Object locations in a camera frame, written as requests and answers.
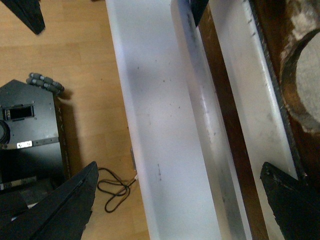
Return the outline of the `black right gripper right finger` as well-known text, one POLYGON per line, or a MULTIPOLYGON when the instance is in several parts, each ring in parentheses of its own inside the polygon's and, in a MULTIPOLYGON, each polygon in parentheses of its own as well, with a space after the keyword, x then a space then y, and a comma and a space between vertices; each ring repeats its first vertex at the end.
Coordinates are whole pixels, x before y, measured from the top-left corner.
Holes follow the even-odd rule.
POLYGON ((260 172, 267 201, 286 240, 320 238, 320 194, 269 162, 260 172))

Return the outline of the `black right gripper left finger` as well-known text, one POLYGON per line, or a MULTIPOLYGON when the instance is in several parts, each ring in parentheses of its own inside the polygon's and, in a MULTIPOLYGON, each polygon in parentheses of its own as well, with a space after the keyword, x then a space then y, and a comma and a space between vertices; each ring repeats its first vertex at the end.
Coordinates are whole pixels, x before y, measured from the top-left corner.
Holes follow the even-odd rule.
POLYGON ((92 214, 99 171, 95 161, 6 224, 2 240, 80 240, 92 214))

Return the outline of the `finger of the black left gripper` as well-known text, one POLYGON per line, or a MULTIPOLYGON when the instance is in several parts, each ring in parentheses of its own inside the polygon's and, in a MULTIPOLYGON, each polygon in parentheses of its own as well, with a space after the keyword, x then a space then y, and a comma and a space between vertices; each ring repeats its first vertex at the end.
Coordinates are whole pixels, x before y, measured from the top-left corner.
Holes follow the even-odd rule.
POLYGON ((191 12, 197 27, 201 21, 209 0, 190 0, 191 12))
POLYGON ((39 0, 6 0, 5 6, 35 35, 45 30, 46 25, 39 0))

